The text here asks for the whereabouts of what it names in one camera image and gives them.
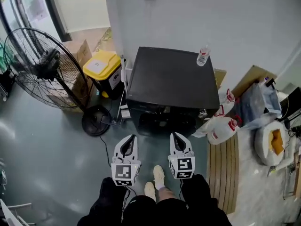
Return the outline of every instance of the shoe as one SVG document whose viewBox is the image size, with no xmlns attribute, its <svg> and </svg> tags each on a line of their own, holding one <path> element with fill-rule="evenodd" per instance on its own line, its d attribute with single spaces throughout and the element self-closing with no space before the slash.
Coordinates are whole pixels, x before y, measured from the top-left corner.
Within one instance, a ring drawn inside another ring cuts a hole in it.
<svg viewBox="0 0 301 226">
<path fill-rule="evenodd" d="M 152 182 L 147 182 L 144 187 L 144 194 L 156 201 L 155 188 Z"/>
<path fill-rule="evenodd" d="M 164 171 L 161 166 L 154 167 L 155 187 L 157 190 L 164 187 Z"/>
</svg>

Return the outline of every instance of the wooden slatted board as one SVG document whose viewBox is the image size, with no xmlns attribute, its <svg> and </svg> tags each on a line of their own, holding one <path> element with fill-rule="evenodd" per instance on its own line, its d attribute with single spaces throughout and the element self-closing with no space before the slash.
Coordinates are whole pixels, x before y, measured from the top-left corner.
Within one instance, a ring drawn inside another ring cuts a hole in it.
<svg viewBox="0 0 301 226">
<path fill-rule="evenodd" d="M 218 199 L 218 207 L 226 214 L 233 213 L 239 174 L 237 133 L 221 144 L 209 144 L 207 157 L 207 182 L 211 196 Z"/>
</svg>

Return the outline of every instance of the black mini fridge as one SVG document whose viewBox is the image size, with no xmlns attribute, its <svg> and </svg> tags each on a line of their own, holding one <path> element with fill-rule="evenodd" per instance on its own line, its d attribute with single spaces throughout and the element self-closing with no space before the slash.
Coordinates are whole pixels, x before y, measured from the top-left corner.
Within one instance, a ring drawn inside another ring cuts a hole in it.
<svg viewBox="0 0 301 226">
<path fill-rule="evenodd" d="M 139 47 L 127 89 L 127 105 L 139 134 L 189 136 L 211 118 L 220 102 L 209 58 L 197 53 Z"/>
</svg>

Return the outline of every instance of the round cushion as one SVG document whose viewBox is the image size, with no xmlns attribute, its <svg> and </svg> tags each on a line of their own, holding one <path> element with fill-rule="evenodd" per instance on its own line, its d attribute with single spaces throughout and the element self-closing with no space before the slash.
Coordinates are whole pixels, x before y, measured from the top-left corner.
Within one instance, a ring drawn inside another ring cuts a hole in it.
<svg viewBox="0 0 301 226">
<path fill-rule="evenodd" d="M 282 141 L 286 142 L 285 128 L 282 123 L 273 121 L 272 123 L 258 129 L 255 134 L 254 147 L 261 161 L 268 166 L 277 166 L 283 159 L 284 151 L 276 155 L 274 151 L 269 150 L 269 133 L 274 130 L 280 130 Z"/>
</svg>

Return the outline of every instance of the yellow trash bin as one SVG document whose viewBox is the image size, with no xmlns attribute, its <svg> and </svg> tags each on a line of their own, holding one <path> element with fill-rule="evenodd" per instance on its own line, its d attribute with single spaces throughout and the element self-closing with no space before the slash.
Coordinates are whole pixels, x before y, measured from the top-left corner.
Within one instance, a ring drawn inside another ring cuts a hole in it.
<svg viewBox="0 0 301 226">
<path fill-rule="evenodd" d="M 83 72 L 92 79 L 104 97 L 117 99 L 122 94 L 121 60 L 115 53 L 99 50 L 83 66 Z"/>
</svg>

